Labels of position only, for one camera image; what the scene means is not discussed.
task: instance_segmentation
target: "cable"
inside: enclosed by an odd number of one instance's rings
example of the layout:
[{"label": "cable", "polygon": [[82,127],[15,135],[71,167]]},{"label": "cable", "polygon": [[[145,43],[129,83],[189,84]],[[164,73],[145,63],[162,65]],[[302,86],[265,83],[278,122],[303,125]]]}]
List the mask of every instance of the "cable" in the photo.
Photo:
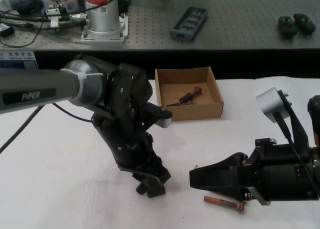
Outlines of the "cable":
[{"label": "cable", "polygon": [[316,193],[320,197],[320,188],[318,188],[318,186],[317,186],[315,180],[312,178],[312,176],[311,176],[311,174],[310,174],[305,162],[301,159],[300,154],[295,149],[294,142],[292,141],[291,137],[288,137],[287,140],[289,142],[289,145],[292,148],[293,153],[295,154],[296,158],[299,160],[299,162],[300,162],[305,174],[307,175],[308,179],[310,180],[313,189],[316,191]]},{"label": "cable", "polygon": [[[66,16],[66,15],[74,15],[74,14],[79,14],[79,13],[86,13],[86,12],[89,12],[89,11],[92,11],[94,9],[97,9],[97,8],[101,8],[103,6],[106,6],[108,3],[111,3],[113,2],[114,0],[108,0],[107,2],[103,3],[103,4],[100,4],[100,5],[96,5],[94,7],[91,7],[91,8],[87,8],[83,11],[75,11],[75,12],[70,12],[70,13],[67,13],[67,14],[53,14],[53,15],[47,15],[47,17],[58,17],[58,16]],[[28,17],[27,15],[19,15],[19,14],[14,14],[14,13],[5,13],[5,14],[8,14],[8,15],[11,15],[11,16],[16,16],[16,17]]]},{"label": "cable", "polygon": [[[15,8],[12,8],[12,9],[8,10],[7,12],[11,12],[11,11],[16,10],[16,9],[17,9],[17,8],[15,7]],[[0,23],[1,23],[2,16],[5,15],[5,14],[6,14],[6,12],[4,12],[4,13],[2,13],[2,14],[0,15]],[[42,16],[41,25],[40,25],[37,33],[35,34],[33,40],[32,40],[30,43],[25,44],[25,45],[10,45],[10,44],[6,44],[6,43],[2,42],[2,41],[1,41],[1,36],[0,36],[0,44],[2,44],[2,45],[4,45],[4,46],[7,46],[7,47],[11,47],[11,48],[24,48],[24,47],[30,46],[32,43],[35,42],[35,40],[37,39],[37,37],[38,37],[38,35],[40,34],[40,32],[41,32],[41,30],[42,30],[42,27],[43,27],[43,25],[44,25],[44,22],[45,22],[45,20],[44,20],[44,15],[41,14],[41,16]]]},{"label": "cable", "polygon": [[[94,7],[91,7],[91,8],[88,8],[88,9],[85,9],[84,11],[82,11],[83,13],[84,12],[89,12],[89,11],[91,11],[91,10],[94,10],[94,9],[97,9],[97,8],[101,8],[101,7],[103,7],[103,6],[106,6],[108,3],[111,3],[112,1],[114,1],[114,0],[108,0],[108,1],[106,1],[105,3],[103,3],[103,4],[101,4],[101,5],[97,5],[97,6],[94,6]],[[10,13],[11,11],[14,11],[14,10],[16,10],[17,8],[15,7],[15,8],[12,8],[12,9],[10,9],[10,10],[7,10],[7,11],[1,11],[0,10],[0,13],[1,13],[1,15],[0,15],[0,23],[1,23],[1,19],[3,18],[3,16],[5,16],[7,13]],[[73,15],[73,14],[78,14],[79,12],[71,12],[71,13],[68,13],[68,15]],[[50,15],[50,17],[58,17],[58,16],[62,16],[61,14],[55,14],[55,15]],[[25,45],[10,45],[10,44],[6,44],[6,43],[4,43],[4,42],[2,42],[1,41],[1,37],[0,37],[0,44],[2,44],[2,45],[4,45],[4,46],[7,46],[7,47],[11,47],[11,48],[24,48],[24,47],[27,47],[27,46],[30,46],[32,43],[34,43],[35,42],[35,40],[37,39],[37,37],[38,37],[38,35],[40,34],[40,32],[41,32],[41,30],[57,30],[57,29],[60,29],[60,27],[59,28],[48,28],[48,29],[44,29],[43,28],[43,25],[44,25],[44,22],[45,22],[45,18],[44,18],[44,15],[43,14],[41,14],[41,25],[40,25],[40,27],[39,27],[39,29],[38,29],[38,31],[37,31],[37,33],[36,33],[36,35],[35,35],[35,37],[33,38],[33,40],[30,42],[30,43],[28,43],[28,44],[25,44]],[[19,27],[19,26],[17,26],[17,25],[15,25],[15,24],[13,24],[13,23],[9,23],[9,22],[6,22],[7,23],[7,25],[10,25],[10,26],[16,26],[16,27]],[[63,27],[64,29],[67,29],[67,28],[73,28],[73,27],[76,27],[77,25],[70,25],[70,26],[65,26],[65,27]]]},{"label": "cable", "polygon": [[20,126],[20,128],[6,141],[0,148],[0,154],[19,136],[19,134],[28,126],[32,119],[40,112],[44,105],[39,106],[34,112],[27,118],[27,120]]},{"label": "cable", "polygon": [[58,108],[59,110],[63,111],[65,114],[69,115],[70,117],[73,117],[75,119],[78,119],[78,120],[86,122],[86,123],[91,123],[91,120],[84,119],[84,118],[81,118],[79,116],[73,115],[70,112],[68,112],[65,109],[63,109],[61,106],[57,105],[56,103],[52,103],[52,105],[54,105],[56,108]]},{"label": "cable", "polygon": [[[36,28],[33,27],[28,27],[25,26],[24,24],[14,24],[14,23],[10,23],[10,22],[3,22],[8,26],[13,26],[13,27],[17,27],[17,28],[23,28],[23,29],[27,29],[27,30],[36,30]],[[60,25],[59,27],[42,27],[41,31],[51,31],[51,30],[60,30],[60,29],[70,29],[70,28],[75,28],[75,27],[81,27],[86,25],[87,22],[86,21],[79,21],[76,23],[70,23],[70,25]]]}]

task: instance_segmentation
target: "silver cylinder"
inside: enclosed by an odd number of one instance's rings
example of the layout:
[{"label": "silver cylinder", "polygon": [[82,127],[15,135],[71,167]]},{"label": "silver cylinder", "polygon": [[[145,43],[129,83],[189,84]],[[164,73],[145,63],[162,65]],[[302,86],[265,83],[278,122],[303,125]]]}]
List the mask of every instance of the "silver cylinder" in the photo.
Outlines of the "silver cylinder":
[{"label": "silver cylinder", "polygon": [[[107,0],[85,0],[87,9],[101,5]],[[118,31],[121,28],[119,20],[118,0],[87,12],[90,21],[88,30],[96,33],[108,33]]]}]

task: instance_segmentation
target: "metal bracket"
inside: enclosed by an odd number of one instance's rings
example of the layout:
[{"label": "metal bracket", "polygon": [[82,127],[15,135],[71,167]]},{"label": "metal bracket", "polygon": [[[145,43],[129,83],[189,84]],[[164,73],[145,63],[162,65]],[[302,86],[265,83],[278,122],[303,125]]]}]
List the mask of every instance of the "metal bracket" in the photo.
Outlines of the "metal bracket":
[{"label": "metal bracket", "polygon": [[62,18],[61,14],[60,14],[60,10],[57,8],[54,9],[48,9],[45,11],[47,16],[50,16],[49,19],[50,21],[50,27],[51,28],[58,28],[59,27],[59,19]]}]

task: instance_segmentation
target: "copper pin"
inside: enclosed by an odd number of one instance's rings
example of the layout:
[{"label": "copper pin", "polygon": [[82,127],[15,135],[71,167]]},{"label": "copper pin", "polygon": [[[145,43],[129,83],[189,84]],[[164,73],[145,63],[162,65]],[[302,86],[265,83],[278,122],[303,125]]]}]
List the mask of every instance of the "copper pin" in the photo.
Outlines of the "copper pin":
[{"label": "copper pin", "polygon": [[229,208],[234,208],[238,212],[243,212],[245,209],[245,204],[243,202],[233,202],[228,200],[217,199],[209,196],[204,197],[204,201],[207,203],[212,203],[216,205],[221,205]]}]

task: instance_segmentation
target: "rusty tool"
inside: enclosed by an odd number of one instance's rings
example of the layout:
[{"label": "rusty tool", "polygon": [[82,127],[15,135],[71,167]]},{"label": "rusty tool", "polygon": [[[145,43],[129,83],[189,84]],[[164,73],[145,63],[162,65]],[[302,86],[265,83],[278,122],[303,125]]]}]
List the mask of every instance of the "rusty tool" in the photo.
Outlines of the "rusty tool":
[{"label": "rusty tool", "polygon": [[200,86],[196,86],[194,88],[193,92],[189,92],[187,94],[185,94],[183,97],[181,97],[179,99],[179,102],[182,103],[186,103],[188,101],[191,101],[192,99],[194,99],[195,97],[199,96],[202,92],[202,88]]},{"label": "rusty tool", "polygon": [[221,205],[229,208],[234,208],[238,212],[243,212],[245,209],[245,204],[243,202],[233,202],[228,200],[217,199],[209,196],[204,197],[204,201],[207,203],[212,203],[216,205]]}]

